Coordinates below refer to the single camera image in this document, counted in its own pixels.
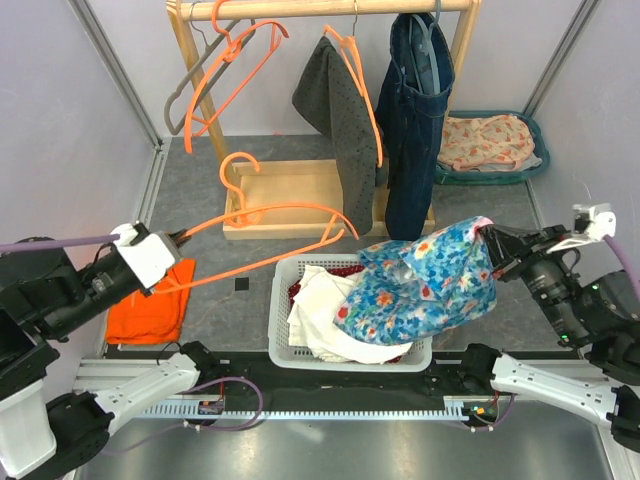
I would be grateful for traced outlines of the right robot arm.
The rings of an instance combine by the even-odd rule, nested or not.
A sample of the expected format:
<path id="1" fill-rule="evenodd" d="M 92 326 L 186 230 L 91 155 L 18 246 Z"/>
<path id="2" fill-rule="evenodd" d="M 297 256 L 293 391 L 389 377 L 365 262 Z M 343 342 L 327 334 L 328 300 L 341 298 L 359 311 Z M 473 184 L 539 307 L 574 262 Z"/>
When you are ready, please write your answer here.
<path id="1" fill-rule="evenodd" d="M 580 232 L 561 225 L 524 231 L 480 228 L 495 279 L 520 280 L 556 333 L 561 347 L 582 352 L 615 386 L 544 372 L 487 345 L 473 343 L 457 370 L 460 386 L 523 394 L 609 429 L 622 447 L 639 449 L 639 282 L 626 269 L 582 285 L 567 252 L 611 236 L 593 223 Z"/>

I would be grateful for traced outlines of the orange hanger of floral skirt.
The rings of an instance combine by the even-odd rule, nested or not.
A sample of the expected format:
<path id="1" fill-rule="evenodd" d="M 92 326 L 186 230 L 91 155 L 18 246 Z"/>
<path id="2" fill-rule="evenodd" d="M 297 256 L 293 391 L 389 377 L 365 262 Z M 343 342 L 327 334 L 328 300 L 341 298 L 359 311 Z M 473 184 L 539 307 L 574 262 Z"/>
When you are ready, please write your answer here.
<path id="1" fill-rule="evenodd" d="M 236 210 L 235 212 L 225 213 L 223 215 L 213 217 L 200 224 L 197 224 L 187 229 L 187 234 L 190 235 L 192 238 L 194 235 L 199 234 L 218 224 L 229 224 L 230 226 L 233 226 L 239 229 L 246 229 L 250 226 L 254 226 L 260 223 L 264 215 L 267 212 L 270 212 L 272 210 L 311 209 L 311 210 L 318 210 L 330 215 L 329 221 L 326 223 L 322 231 L 322 236 L 320 237 L 320 240 L 317 241 L 316 243 L 310 244 L 306 247 L 292 250 L 285 254 L 276 255 L 264 260 L 260 260 L 260 261 L 245 265 L 243 267 L 231 269 L 226 272 L 208 276 L 196 281 L 192 281 L 185 284 L 173 283 L 172 286 L 168 289 L 155 288 L 153 291 L 153 294 L 154 293 L 167 294 L 167 293 L 175 292 L 181 289 L 203 286 L 203 285 L 217 282 L 219 280 L 227 279 L 229 277 L 233 277 L 257 268 L 261 268 L 267 265 L 277 263 L 280 260 L 284 260 L 289 257 L 311 252 L 311 251 L 323 248 L 325 246 L 331 245 L 333 243 L 336 243 L 338 240 L 340 240 L 346 235 L 347 230 L 350 231 L 350 233 L 355 239 L 360 238 L 359 232 L 357 231 L 353 223 L 343 213 L 339 212 L 335 208 L 324 206 L 321 204 L 309 203 L 309 202 L 284 202 L 284 203 L 275 203 L 275 204 L 268 204 L 264 206 L 248 208 L 246 206 L 246 196 L 244 192 L 239 186 L 232 184 L 228 180 L 227 173 L 226 173 L 226 170 L 231 165 L 231 163 L 234 160 L 241 159 L 241 158 L 248 160 L 256 173 L 261 172 L 261 165 L 259 161 L 253 155 L 247 152 L 235 152 L 235 153 L 228 154 L 222 160 L 219 167 L 220 181 L 228 191 L 236 194 L 240 204 L 240 209 Z"/>

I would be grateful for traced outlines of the blue floral skirt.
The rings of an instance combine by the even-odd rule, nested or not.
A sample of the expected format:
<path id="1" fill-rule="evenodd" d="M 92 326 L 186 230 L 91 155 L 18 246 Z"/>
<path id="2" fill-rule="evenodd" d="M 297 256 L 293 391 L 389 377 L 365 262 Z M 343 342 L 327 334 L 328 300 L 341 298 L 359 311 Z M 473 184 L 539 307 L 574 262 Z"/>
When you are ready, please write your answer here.
<path id="1" fill-rule="evenodd" d="M 483 227 L 475 216 L 415 241 L 388 240 L 358 252 L 361 277 L 334 316 L 348 336 L 399 345 L 476 320 L 497 305 Z"/>

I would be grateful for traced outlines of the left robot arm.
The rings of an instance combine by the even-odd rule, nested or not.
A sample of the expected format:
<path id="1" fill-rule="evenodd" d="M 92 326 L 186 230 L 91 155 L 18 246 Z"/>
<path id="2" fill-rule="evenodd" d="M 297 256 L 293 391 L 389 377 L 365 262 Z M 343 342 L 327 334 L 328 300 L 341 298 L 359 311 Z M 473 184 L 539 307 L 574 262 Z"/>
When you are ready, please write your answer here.
<path id="1" fill-rule="evenodd" d="M 59 479 L 98 455 L 139 413 L 193 388 L 208 393 L 219 369 L 199 342 L 136 378 L 96 393 L 46 400 L 56 343 L 127 296 L 151 294 L 191 235 L 125 223 L 98 237 L 31 237 L 1 247 L 1 467 L 9 479 Z"/>

